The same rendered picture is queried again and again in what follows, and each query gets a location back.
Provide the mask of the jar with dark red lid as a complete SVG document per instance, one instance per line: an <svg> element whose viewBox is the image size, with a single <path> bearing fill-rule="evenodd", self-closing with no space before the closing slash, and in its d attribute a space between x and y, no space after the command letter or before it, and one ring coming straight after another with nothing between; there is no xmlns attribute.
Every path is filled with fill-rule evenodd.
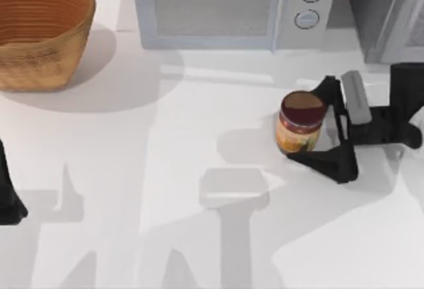
<svg viewBox="0 0 424 289"><path fill-rule="evenodd" d="M276 144L284 153L311 151L319 138L327 106L310 91L283 98L276 119Z"/></svg>

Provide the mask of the grey cabinet with dark inside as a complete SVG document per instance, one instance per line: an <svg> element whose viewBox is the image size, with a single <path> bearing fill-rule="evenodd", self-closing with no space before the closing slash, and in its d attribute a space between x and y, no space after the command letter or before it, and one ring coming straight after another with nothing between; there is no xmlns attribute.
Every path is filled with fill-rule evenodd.
<svg viewBox="0 0 424 289"><path fill-rule="evenodd" d="M388 11L393 0L349 0L364 61L381 63L384 45L383 28L388 23Z"/></svg>

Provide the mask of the microwave oven door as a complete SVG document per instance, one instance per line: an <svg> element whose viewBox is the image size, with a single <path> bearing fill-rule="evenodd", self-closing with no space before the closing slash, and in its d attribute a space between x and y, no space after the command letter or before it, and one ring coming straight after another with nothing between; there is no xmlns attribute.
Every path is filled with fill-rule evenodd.
<svg viewBox="0 0 424 289"><path fill-rule="evenodd" d="M280 0L135 0L150 49L275 49Z"/></svg>

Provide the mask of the pale microwave oven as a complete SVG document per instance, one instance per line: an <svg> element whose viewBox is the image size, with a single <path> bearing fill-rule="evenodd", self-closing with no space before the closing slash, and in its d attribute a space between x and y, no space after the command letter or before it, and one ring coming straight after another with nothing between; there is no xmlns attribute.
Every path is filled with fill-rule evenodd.
<svg viewBox="0 0 424 289"><path fill-rule="evenodd" d="M275 49L317 48L326 31L333 0L320 0L306 3L303 0L280 0L277 12ZM294 24L294 17L308 9L320 15L319 24L313 29L302 30Z"/></svg>

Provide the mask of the woven wooden basket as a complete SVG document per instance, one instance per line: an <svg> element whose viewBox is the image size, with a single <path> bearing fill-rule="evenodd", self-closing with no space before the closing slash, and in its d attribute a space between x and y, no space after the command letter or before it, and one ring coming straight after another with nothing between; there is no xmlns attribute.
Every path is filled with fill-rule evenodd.
<svg viewBox="0 0 424 289"><path fill-rule="evenodd" d="M83 56L95 0L0 0L0 91L65 86Z"/></svg>

